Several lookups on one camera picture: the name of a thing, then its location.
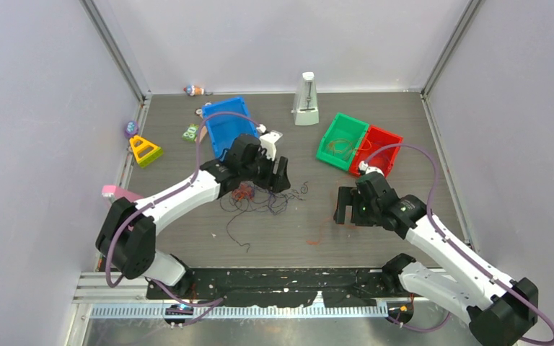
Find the blue plastic bin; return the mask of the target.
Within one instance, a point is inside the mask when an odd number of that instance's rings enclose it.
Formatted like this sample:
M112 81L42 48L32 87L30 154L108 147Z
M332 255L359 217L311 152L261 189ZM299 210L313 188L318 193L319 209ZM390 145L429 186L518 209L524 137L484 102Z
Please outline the blue plastic bin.
M221 112L235 112L250 118L247 105L241 96L205 105L202 108L203 117ZM216 158L229 149L240 134L250 134L258 137L257 126L248 120L234 115L221 115L206 122L206 129L211 139L212 149Z

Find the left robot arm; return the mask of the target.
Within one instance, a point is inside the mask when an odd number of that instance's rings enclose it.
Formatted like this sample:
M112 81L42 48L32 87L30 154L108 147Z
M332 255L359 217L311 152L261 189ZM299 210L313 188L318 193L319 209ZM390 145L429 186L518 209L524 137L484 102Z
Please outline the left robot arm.
M175 256L157 250L157 235L186 213L222 198L243 182L273 193L290 188L286 157L276 156L278 131L255 137L238 136L222 159L200 165L187 179L135 202L118 198L112 203L95 246L105 256L106 268L115 267L127 279L146 277L164 284L175 298L193 287L187 267Z

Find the small figurine toy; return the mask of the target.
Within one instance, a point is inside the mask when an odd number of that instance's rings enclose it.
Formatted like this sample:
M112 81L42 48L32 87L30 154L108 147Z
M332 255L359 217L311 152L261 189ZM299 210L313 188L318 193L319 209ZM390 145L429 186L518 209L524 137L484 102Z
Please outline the small figurine toy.
M206 90L203 87L189 84L183 87L183 91L190 97L196 97L206 94Z

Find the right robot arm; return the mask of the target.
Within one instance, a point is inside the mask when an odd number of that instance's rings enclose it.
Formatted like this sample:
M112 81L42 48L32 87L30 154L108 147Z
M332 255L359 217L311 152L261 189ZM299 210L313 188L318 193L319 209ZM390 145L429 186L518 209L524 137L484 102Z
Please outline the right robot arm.
M514 280L462 243L414 195L400 197L380 172L360 176L338 189L337 224L351 209L355 226L379 226L425 252L448 272L436 274L401 253L382 267L384 289L393 296L414 293L466 323L482 345L513 345L538 321L538 289L529 279Z

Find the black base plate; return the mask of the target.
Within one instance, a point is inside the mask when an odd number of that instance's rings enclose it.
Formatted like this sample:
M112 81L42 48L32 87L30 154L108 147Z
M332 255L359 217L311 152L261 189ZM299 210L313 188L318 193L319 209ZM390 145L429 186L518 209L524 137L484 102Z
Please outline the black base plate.
M308 307L316 298L330 308L366 307L380 298L410 302L413 297L395 279L368 267L193 268L173 287L148 281L149 300L172 296L242 308Z

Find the green toy block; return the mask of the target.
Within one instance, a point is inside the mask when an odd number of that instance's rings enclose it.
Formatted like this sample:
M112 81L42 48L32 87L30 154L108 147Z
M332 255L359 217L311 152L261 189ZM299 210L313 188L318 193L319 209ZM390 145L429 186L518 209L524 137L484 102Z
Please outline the green toy block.
M190 124L182 134L182 139L188 142L195 142L200 134L200 127L197 124Z

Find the purple round toy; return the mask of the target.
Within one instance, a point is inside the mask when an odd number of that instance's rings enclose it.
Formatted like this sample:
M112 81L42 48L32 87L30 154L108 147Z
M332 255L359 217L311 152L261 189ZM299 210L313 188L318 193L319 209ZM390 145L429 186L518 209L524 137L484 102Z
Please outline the purple round toy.
M139 125L135 120L131 120L125 126L125 137L130 139L139 134Z

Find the white metronome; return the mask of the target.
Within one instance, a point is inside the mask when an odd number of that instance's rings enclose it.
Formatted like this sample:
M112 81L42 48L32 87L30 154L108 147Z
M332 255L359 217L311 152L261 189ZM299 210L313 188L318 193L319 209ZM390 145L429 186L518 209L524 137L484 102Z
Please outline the white metronome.
M317 105L317 88L315 74L304 72L299 87L295 93L294 105L291 111L294 124L297 126L316 125L320 121Z

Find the yellow triangle toy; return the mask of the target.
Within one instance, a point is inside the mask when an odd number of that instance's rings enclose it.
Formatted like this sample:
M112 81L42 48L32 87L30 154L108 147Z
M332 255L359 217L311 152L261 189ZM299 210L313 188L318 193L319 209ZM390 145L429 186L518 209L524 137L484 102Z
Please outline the yellow triangle toy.
M162 147L146 140L145 138L134 135L129 139L129 145L131 147L134 159L136 163L145 168L158 159L164 152Z

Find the wooden block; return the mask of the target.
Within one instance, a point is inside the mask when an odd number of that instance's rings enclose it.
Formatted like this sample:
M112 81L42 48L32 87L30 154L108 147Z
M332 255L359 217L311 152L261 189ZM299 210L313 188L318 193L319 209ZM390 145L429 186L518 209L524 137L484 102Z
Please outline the wooden block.
M202 140L206 137L207 133L208 133L208 130L206 126L199 127L197 130L196 141L201 143Z

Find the green plastic bin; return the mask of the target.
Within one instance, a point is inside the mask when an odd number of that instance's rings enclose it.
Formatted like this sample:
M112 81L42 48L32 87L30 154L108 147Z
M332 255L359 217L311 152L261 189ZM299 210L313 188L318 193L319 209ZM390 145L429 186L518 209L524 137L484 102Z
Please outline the green plastic bin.
M337 113L320 140L316 158L348 171L370 124L344 113Z

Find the pink stand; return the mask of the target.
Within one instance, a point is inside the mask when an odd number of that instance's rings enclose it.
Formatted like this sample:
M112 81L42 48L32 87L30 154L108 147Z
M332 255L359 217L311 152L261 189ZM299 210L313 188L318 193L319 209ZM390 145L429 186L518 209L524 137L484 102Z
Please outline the pink stand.
M143 198L141 195L131 192L122 187L119 187L117 185L104 185L102 188L101 195L109 203L113 203L120 198L125 198L131 202L135 202Z

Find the small round toy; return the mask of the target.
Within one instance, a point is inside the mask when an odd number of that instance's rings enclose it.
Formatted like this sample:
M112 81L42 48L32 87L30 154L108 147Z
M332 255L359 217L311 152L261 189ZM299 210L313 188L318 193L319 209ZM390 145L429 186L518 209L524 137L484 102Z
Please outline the small round toy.
M212 103L211 102L206 102L203 106L209 106L209 105L212 105ZM199 108L195 109L195 114L198 117L203 118L203 108L199 107Z

